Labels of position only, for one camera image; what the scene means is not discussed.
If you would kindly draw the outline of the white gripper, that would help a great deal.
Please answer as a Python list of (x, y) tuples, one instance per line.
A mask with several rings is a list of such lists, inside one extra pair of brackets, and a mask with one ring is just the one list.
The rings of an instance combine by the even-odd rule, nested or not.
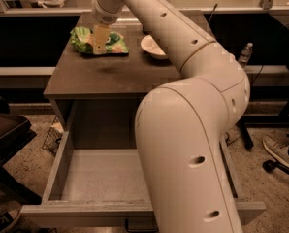
[(110, 35), (108, 25), (117, 22), (124, 4), (121, 0), (92, 0), (91, 13), (96, 24), (93, 27), (93, 52), (106, 53), (106, 42)]

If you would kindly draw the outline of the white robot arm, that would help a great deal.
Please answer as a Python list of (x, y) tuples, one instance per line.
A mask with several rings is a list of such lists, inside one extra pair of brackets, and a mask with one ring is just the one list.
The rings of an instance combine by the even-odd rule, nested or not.
[(160, 233), (243, 233), (220, 152), (246, 110), (249, 79), (213, 37), (166, 0), (93, 0), (99, 22), (127, 7), (180, 74), (141, 102), (136, 144)]

